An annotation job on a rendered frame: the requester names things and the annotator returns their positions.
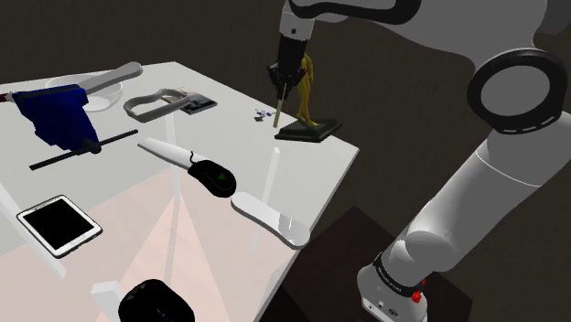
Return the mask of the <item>gold figure on black base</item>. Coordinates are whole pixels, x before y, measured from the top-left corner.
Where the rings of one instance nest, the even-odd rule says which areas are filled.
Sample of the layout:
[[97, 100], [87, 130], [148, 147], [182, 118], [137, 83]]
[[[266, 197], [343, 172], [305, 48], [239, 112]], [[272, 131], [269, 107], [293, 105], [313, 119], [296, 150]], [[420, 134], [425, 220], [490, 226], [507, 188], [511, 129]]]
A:
[[300, 68], [306, 71], [298, 83], [297, 92], [300, 103], [296, 113], [296, 121], [282, 127], [275, 135], [275, 139], [284, 141], [298, 141], [321, 143], [327, 137], [340, 129], [341, 123], [335, 119], [323, 119], [315, 122], [310, 117], [308, 102], [311, 92], [311, 84], [314, 81], [314, 69], [312, 59], [304, 53]]

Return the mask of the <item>grey long-handled utensil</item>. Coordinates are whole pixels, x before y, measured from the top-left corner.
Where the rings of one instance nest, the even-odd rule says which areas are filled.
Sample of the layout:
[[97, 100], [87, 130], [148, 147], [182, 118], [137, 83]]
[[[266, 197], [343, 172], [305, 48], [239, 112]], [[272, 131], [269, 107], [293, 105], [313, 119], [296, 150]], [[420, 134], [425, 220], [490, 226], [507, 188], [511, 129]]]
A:
[[78, 86], [84, 89], [87, 95], [90, 95], [121, 81], [138, 77], [142, 73], [142, 65], [138, 62], [132, 61], [114, 70], [83, 80], [78, 83]]

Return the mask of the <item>tan wooden stick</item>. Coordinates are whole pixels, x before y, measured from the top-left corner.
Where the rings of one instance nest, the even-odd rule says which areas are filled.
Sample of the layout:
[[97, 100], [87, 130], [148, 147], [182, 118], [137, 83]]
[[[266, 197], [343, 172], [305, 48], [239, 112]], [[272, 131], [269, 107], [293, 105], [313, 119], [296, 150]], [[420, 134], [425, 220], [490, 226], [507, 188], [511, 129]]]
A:
[[284, 101], [285, 101], [286, 89], [287, 89], [287, 83], [284, 84], [284, 87], [283, 87], [283, 89], [282, 89], [281, 97], [280, 97], [280, 99], [278, 100], [277, 106], [276, 106], [276, 108], [275, 108], [275, 117], [274, 117], [274, 120], [273, 120], [273, 127], [274, 127], [274, 128], [277, 128], [277, 127], [278, 127], [278, 124], [279, 124], [279, 118], [280, 118], [281, 111], [282, 111], [282, 107], [283, 107], [283, 104], [284, 104]]

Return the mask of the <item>white bowl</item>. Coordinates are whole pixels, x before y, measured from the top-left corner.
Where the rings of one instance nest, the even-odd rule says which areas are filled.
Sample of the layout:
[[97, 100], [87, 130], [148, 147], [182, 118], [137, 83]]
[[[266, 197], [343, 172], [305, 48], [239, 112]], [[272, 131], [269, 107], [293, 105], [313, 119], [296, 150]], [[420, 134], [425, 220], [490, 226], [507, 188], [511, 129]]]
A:
[[[51, 79], [45, 83], [46, 88], [59, 87], [69, 84], [79, 84], [94, 77], [94, 74], [66, 75]], [[121, 82], [106, 87], [95, 93], [88, 95], [88, 103], [83, 106], [86, 113], [98, 113], [109, 109], [116, 104], [123, 95], [123, 84]]]

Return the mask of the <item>grey loop-shaped frame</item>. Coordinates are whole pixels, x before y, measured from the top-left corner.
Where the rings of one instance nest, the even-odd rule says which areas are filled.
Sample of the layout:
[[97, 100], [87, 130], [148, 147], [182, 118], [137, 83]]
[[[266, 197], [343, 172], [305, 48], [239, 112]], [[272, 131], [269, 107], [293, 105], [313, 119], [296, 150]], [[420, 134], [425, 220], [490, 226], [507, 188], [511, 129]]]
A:
[[[175, 101], [162, 105], [155, 108], [152, 111], [145, 113], [136, 113], [134, 108], [139, 105], [149, 104], [151, 102], [156, 102], [161, 100], [164, 96], [170, 96], [176, 98]], [[184, 93], [172, 89], [160, 89], [159, 91], [140, 97], [134, 97], [124, 103], [124, 110], [128, 116], [137, 120], [139, 123], [148, 123], [157, 118], [163, 117], [170, 113], [173, 113], [181, 108], [187, 106], [190, 103], [190, 97]]]

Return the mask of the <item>dark grey flat box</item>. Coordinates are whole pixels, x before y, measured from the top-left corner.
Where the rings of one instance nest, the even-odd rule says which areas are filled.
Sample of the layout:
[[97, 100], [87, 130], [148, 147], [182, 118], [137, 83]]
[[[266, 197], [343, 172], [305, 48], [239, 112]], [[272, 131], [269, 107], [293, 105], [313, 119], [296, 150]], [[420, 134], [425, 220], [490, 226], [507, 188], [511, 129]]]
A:
[[180, 111], [188, 115], [200, 113], [218, 105], [214, 100], [194, 91], [186, 92], [185, 96], [189, 101]]

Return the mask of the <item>white tablet with black screen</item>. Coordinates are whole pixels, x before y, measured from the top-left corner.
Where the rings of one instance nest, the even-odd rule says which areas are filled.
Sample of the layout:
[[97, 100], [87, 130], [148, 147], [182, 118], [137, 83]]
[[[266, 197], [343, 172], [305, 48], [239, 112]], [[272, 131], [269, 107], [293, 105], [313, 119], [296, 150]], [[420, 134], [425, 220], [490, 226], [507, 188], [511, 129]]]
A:
[[16, 215], [20, 224], [56, 259], [101, 235], [102, 227], [65, 195]]

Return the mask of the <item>white flat spatula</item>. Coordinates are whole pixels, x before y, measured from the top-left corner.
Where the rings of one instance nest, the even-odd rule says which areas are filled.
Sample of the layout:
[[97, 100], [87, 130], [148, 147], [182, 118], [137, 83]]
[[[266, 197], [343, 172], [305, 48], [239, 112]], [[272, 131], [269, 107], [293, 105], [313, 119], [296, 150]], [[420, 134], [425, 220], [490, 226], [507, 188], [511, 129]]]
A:
[[306, 225], [246, 192], [236, 192], [232, 195], [231, 205], [245, 218], [263, 227], [293, 250], [304, 248], [310, 240], [310, 230]]

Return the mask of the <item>white knife-shaped tool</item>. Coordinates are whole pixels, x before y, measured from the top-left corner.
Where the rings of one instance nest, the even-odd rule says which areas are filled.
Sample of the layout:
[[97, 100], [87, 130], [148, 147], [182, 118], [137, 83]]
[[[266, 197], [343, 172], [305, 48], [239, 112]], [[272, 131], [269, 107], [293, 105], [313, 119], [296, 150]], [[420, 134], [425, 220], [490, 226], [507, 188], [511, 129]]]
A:
[[155, 138], [148, 137], [138, 143], [137, 146], [153, 156], [185, 170], [188, 170], [199, 161], [207, 160], [206, 156], [196, 154], [176, 145], [156, 140]]

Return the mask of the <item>black round object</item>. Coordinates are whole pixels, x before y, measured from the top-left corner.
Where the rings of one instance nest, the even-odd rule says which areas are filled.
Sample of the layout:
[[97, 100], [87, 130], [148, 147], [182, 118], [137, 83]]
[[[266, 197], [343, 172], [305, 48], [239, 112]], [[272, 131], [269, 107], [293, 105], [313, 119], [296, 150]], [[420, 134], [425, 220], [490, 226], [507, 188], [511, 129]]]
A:
[[162, 280], [147, 279], [118, 306], [120, 322], [196, 322], [189, 304]]

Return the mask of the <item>blue tool with black bar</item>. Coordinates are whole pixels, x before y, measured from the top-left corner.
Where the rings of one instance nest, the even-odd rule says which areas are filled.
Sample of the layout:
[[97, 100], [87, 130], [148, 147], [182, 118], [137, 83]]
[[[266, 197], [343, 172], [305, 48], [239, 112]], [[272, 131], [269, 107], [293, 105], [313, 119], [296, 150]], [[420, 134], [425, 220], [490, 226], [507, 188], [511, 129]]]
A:
[[13, 102], [35, 128], [35, 135], [49, 145], [67, 150], [59, 156], [30, 165], [34, 171], [73, 156], [99, 154], [103, 145], [138, 133], [137, 129], [100, 140], [83, 106], [87, 90], [78, 84], [34, 91], [0, 94], [0, 102]]

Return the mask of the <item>black computer mouse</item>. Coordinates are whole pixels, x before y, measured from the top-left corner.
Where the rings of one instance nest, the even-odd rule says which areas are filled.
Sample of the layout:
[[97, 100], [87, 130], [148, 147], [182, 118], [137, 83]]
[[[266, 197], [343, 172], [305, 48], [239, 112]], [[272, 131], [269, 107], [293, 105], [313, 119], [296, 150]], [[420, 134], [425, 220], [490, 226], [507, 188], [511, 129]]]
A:
[[195, 161], [190, 152], [188, 174], [198, 180], [209, 193], [217, 198], [231, 197], [237, 187], [234, 174], [211, 160]]

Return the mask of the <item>white table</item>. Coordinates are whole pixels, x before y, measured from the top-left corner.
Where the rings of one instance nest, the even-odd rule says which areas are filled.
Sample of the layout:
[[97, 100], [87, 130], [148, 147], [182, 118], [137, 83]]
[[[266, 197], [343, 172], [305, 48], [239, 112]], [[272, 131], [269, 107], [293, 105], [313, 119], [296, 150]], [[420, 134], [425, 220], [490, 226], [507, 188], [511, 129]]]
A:
[[[215, 106], [139, 123], [117, 103], [91, 115], [105, 141], [100, 154], [43, 168], [38, 162], [59, 149], [37, 138], [13, 103], [0, 103], [0, 322], [112, 322], [121, 298], [147, 279], [168, 284], [196, 322], [258, 319], [296, 252], [141, 141], [153, 137], [212, 159], [231, 170], [240, 191], [309, 228], [358, 150], [335, 137], [280, 141], [276, 124], [254, 120], [260, 102], [176, 62], [145, 66], [124, 84], [123, 99], [181, 87]], [[60, 194], [102, 233], [55, 259], [16, 215]]]

